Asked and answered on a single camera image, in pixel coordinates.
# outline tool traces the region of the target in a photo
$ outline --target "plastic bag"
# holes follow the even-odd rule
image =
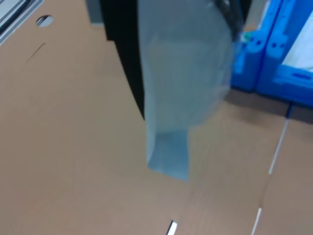
[[[237,7],[228,0],[138,0],[151,169],[187,180],[188,128],[203,123],[229,89],[242,27]]]

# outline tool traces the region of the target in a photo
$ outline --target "light blue plastic bag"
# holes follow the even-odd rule
[[[232,32],[213,0],[138,0],[147,163],[188,179],[188,128],[229,89]]]

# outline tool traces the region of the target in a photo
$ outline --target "blue plastic crate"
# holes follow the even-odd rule
[[[283,1],[268,41],[257,92],[313,106],[313,73],[282,65],[312,11],[313,0]]]
[[[252,32],[248,43],[242,43],[234,65],[231,85],[245,91],[255,88],[267,41],[273,29],[282,0],[271,0],[258,31]]]

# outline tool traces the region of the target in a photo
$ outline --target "white line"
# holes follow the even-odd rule
[[[272,164],[270,165],[270,168],[269,168],[269,171],[268,171],[269,175],[271,175],[272,172],[273,172],[274,165],[275,165],[275,162],[276,162],[276,159],[277,159],[277,155],[278,155],[278,151],[279,151],[280,146],[281,146],[281,144],[283,142],[283,139],[284,139],[284,136],[285,136],[285,132],[286,132],[287,127],[288,127],[288,123],[289,123],[289,119],[287,119],[285,121],[285,125],[284,125],[284,129],[283,129],[282,135],[280,136],[278,145],[277,145],[276,150],[275,150],[275,154],[274,154],[274,158],[273,158]]]
[[[176,228],[177,228],[178,223],[176,223],[175,221],[172,221],[171,225],[170,225],[170,229],[168,230],[167,235],[174,235]]]
[[[256,216],[256,220],[255,220],[255,223],[254,223],[254,226],[253,226],[251,235],[254,235],[254,233],[255,233],[255,229],[256,229],[256,226],[258,225],[261,212],[262,212],[262,208],[260,207],[259,210],[258,210],[258,214],[257,214],[257,216]]]

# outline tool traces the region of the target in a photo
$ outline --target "cardboard box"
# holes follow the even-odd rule
[[[287,106],[232,91],[191,137],[192,194],[176,235],[251,234]]]
[[[262,203],[256,235],[311,234],[313,111],[295,107]]]
[[[1,234],[251,231],[286,104],[232,92],[191,132],[186,183],[147,168],[144,121],[84,0],[46,0],[0,55]]]

